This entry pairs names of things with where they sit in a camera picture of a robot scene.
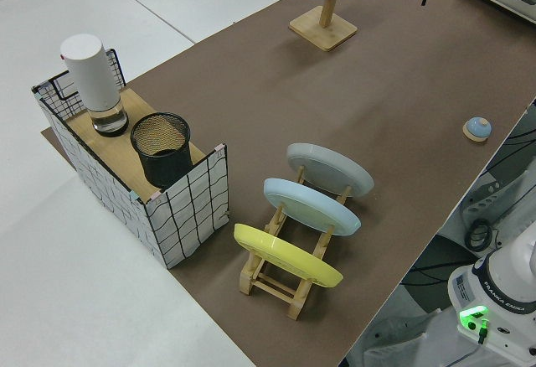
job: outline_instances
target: black mesh pencil cup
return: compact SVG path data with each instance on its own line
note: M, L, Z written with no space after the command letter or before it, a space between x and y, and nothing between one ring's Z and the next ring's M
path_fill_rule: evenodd
M153 113L138 121L131 143L149 183L168 189L192 168L190 128L180 116Z

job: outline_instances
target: small round object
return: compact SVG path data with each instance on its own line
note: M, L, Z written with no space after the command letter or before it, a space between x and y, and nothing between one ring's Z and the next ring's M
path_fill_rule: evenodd
M473 117L463 126L463 133L475 142L484 142L492 133L492 125L483 117Z
M374 181L370 174L353 160L311 143L292 143L286 149L286 158L291 168L305 168L303 178L312 185L341 195L350 186L348 197L361 197L370 191Z
M325 233L333 227L333 235L352 235L361 227L361 221L350 209L305 185L267 178L264 192L276 208L283 206L285 215L315 230Z
M234 225L234 239L248 251L301 279L322 287L335 287L343 275L313 254L262 230Z

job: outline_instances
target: brown table mat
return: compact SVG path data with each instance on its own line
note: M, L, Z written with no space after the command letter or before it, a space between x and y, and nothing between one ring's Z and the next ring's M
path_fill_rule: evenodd
M331 53L288 29L319 3L282 0L129 84L184 117L202 151L229 146L231 222L171 273L259 366L337 365L536 93L535 27L485 0L338 0L358 32ZM461 132L473 116L492 123L484 144ZM247 253L232 238L234 223L270 219L263 182L294 177L293 142L376 183L347 202L361 230L327 248L344 280L314 287L297 322L275 297L239 292ZM280 237L311 251L317 234L287 223Z

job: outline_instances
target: light blue plate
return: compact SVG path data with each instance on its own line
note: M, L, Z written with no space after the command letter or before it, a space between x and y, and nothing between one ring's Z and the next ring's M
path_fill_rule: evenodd
M326 232L334 226L334 235L352 235L361 221L353 212L335 199L304 185L281 178L265 180L265 196L283 213L315 230Z
M305 168L303 178L329 193L340 195L352 187L348 197L361 197L374 186L370 174L353 160L311 143L293 143L286 150L291 168Z

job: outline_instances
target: white cylinder container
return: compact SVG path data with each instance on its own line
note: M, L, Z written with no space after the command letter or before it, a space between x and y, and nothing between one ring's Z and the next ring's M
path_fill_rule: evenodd
M61 44L60 52L93 127L104 136L123 133L128 117L101 40L91 34L76 34Z

